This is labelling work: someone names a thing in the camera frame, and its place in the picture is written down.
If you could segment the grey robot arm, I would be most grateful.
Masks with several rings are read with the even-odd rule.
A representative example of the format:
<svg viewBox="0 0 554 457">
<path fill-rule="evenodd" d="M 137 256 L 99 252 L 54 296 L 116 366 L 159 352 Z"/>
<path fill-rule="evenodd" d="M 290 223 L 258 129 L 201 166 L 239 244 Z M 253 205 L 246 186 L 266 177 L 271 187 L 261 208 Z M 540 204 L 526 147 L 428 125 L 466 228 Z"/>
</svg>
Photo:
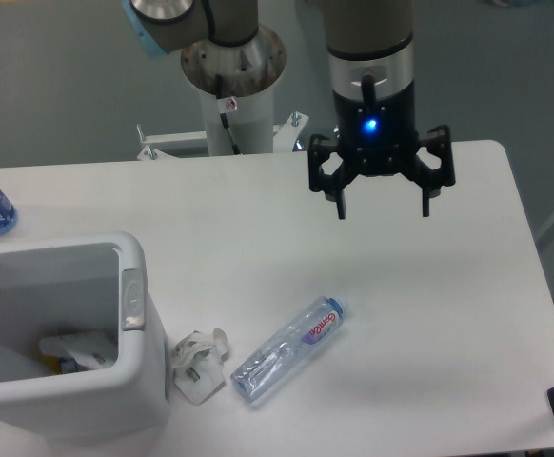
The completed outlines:
<svg viewBox="0 0 554 457">
<path fill-rule="evenodd" d="M 146 53 L 181 55 L 200 96 L 213 156 L 271 152 L 273 91 L 287 63 L 279 35 L 254 1 L 126 1 Z M 346 210 L 359 176 L 403 175 L 428 203 L 454 185 L 450 131 L 415 127 L 412 5 L 408 1 L 320 1 L 339 135 L 311 136 L 308 185 Z"/>
</svg>

